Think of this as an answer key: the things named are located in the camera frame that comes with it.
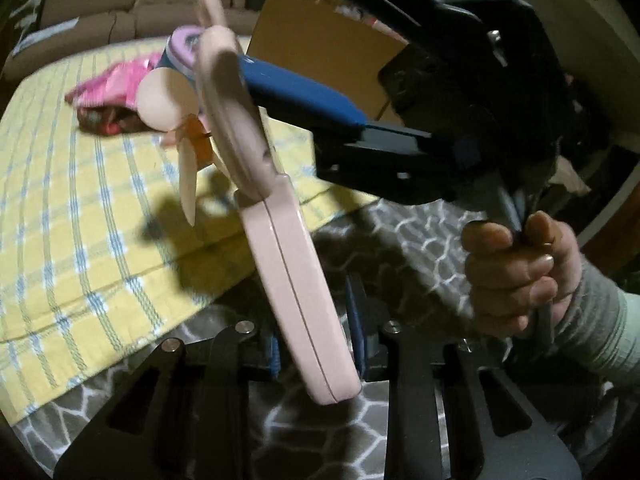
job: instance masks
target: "sofa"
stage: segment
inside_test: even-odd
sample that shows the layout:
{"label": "sofa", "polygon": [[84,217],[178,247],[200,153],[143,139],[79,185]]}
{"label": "sofa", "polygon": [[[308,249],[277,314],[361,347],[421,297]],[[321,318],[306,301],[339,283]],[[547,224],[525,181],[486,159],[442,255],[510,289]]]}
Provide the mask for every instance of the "sofa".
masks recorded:
{"label": "sofa", "polygon": [[[43,0],[36,27],[45,37],[14,48],[2,78],[16,84],[36,70],[72,54],[123,41],[169,35],[179,25],[197,23],[195,0]],[[258,18],[247,0],[222,0],[230,27],[251,34]]]}

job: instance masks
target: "mint green sleeve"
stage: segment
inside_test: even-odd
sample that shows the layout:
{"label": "mint green sleeve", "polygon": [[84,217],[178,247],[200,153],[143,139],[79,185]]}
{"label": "mint green sleeve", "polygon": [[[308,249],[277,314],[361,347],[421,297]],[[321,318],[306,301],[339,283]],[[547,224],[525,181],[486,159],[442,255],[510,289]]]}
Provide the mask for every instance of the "mint green sleeve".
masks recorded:
{"label": "mint green sleeve", "polygon": [[583,259],[582,281],[556,327],[556,343],[614,384],[640,384],[640,296],[623,292]]}

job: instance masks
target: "gray patterned rug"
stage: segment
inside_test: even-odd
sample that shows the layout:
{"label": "gray patterned rug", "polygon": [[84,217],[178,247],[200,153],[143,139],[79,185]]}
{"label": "gray patterned rug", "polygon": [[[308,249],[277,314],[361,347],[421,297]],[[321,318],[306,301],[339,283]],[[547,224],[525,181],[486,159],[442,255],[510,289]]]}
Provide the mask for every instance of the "gray patterned rug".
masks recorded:
{"label": "gray patterned rug", "polygon": [[[427,334],[466,332],[467,284],[460,233],[480,218],[445,202],[401,206],[378,201],[321,228],[314,241],[337,308],[344,314],[344,278],[358,272],[370,296]],[[257,277],[249,278],[168,336],[191,343],[215,336],[251,306],[268,308]],[[15,433],[43,469],[57,460],[118,384],[155,348],[149,345],[20,421]],[[251,468],[255,480],[383,477],[388,387],[366,384],[349,402],[316,406],[295,370],[281,384],[250,389]]]}

